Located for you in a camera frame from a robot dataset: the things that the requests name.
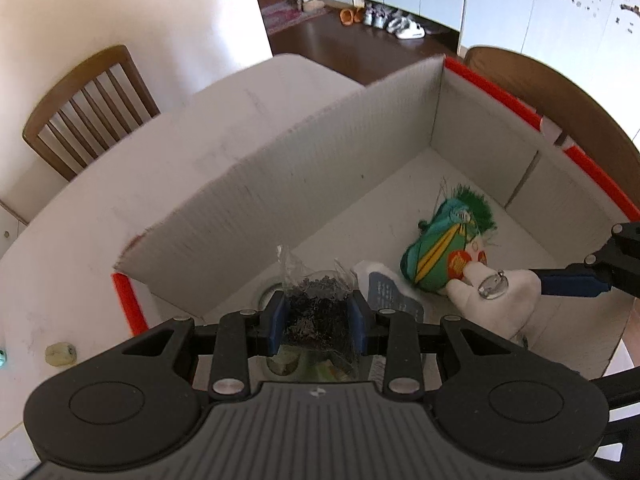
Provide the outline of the white drawer cabinet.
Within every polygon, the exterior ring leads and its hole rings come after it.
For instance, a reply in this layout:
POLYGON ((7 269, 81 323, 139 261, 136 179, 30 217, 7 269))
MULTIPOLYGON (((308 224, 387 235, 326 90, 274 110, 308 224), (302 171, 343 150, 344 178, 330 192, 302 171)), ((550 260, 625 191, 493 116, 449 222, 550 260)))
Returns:
POLYGON ((5 203, 0 203, 0 257, 9 250, 28 223, 5 203))

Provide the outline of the wooden chair at wall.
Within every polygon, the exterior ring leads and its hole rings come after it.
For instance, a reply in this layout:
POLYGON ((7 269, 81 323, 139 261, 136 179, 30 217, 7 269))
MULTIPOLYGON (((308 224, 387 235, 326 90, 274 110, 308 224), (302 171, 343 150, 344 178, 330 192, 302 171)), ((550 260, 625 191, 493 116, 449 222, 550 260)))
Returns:
POLYGON ((26 144, 66 181, 160 109, 123 44, 81 62, 57 82, 27 119, 26 144))

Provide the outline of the white wall cabinet unit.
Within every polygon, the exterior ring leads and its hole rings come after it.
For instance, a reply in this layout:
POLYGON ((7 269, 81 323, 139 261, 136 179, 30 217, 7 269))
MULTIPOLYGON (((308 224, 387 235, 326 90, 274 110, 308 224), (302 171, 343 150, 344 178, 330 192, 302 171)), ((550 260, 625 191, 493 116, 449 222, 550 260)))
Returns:
POLYGON ((639 140, 639 0, 363 1, 455 30, 460 53, 497 47, 552 67, 639 140))

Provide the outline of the green santa plush toy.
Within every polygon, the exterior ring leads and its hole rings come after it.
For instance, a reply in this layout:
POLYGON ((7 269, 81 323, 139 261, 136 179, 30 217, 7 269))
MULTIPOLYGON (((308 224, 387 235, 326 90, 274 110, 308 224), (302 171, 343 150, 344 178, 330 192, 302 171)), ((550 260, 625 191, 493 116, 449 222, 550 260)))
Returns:
POLYGON ((531 270, 496 270, 488 266, 486 240, 497 225, 487 198, 457 185, 418 223, 420 234, 400 260, 402 276, 420 292, 446 296, 463 316, 504 339, 527 347, 526 325, 541 297, 540 279, 531 270), (503 271, 508 292, 484 300, 478 285, 503 271))

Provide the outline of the orange slippers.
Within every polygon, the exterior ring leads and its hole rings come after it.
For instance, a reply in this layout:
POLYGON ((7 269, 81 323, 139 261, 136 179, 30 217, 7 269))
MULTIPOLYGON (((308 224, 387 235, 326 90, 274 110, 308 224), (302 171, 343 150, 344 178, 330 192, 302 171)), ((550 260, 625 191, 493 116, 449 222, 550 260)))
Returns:
POLYGON ((364 18, 364 7, 357 6, 356 8, 341 9, 338 18, 343 26, 361 24, 364 18))

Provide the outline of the white shoes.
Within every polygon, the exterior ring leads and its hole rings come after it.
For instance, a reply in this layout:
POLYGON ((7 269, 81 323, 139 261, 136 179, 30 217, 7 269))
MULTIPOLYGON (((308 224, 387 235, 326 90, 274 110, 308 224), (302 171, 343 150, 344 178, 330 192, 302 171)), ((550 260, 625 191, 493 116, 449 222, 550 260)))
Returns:
POLYGON ((425 28, 410 14, 384 4, 368 2, 364 7, 363 24, 384 30, 398 40, 418 40, 426 37, 425 28))

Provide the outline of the red patterned doormat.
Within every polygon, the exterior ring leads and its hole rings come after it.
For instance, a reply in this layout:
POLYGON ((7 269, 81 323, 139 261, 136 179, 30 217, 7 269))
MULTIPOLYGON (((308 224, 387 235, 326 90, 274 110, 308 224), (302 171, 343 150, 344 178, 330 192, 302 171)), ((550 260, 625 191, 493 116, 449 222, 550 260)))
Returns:
POLYGON ((282 30, 328 14, 330 11, 331 9, 325 6, 318 10, 304 12, 299 10, 293 0, 286 0, 262 9, 262 20, 264 21, 267 35, 272 36, 277 32, 282 32, 282 30))

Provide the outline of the wooden chair beside box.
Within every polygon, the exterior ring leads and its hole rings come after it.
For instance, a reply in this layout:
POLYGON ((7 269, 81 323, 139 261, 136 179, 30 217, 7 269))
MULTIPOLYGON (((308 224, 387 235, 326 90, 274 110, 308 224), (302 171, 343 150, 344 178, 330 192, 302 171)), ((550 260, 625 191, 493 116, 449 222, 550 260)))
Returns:
POLYGON ((494 47, 472 47, 464 64, 550 118, 638 203, 639 151, 614 118, 573 81, 533 58, 494 47))

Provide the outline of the olive green soap bar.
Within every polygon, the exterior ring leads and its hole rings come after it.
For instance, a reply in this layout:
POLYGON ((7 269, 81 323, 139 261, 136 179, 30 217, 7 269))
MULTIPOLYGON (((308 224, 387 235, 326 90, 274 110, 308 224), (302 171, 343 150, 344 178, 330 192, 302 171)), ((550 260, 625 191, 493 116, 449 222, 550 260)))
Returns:
POLYGON ((47 364, 54 367, 72 365, 77 361, 77 351, 69 342, 57 342, 47 346, 44 350, 44 359, 47 364))

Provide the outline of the white plastic snack bag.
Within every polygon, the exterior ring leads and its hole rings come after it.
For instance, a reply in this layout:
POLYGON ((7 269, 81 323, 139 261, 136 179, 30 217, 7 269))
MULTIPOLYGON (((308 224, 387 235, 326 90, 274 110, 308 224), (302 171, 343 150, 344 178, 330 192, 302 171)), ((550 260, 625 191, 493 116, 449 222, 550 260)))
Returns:
POLYGON ((404 280, 382 263, 360 261, 352 267, 362 296, 373 311, 394 310, 424 321, 421 297, 404 280))

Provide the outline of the clear bag dark contents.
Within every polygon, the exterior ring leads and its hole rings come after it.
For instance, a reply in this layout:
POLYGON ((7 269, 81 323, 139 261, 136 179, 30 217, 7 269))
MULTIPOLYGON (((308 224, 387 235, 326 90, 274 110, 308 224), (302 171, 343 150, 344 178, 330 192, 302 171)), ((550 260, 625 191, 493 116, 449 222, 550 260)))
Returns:
POLYGON ((360 357, 349 327, 348 298, 357 289, 354 272, 334 263, 329 270, 305 266, 286 246, 277 249, 280 278, 262 302, 283 292, 285 319, 279 350, 264 359, 265 378, 279 382, 354 382, 360 357))

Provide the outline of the red white cardboard box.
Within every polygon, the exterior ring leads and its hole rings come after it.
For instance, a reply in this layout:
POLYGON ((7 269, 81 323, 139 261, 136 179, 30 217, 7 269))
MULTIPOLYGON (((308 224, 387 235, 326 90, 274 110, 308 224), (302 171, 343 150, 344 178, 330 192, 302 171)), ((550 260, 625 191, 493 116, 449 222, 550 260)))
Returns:
POLYGON ((467 186, 495 229, 495 269, 567 266, 638 218, 623 191, 540 116, 451 58, 353 87, 282 55, 217 81, 136 133, 169 157, 166 200, 116 268, 180 310, 245 307, 277 273, 279 248, 313 269, 397 270, 418 224, 467 186))

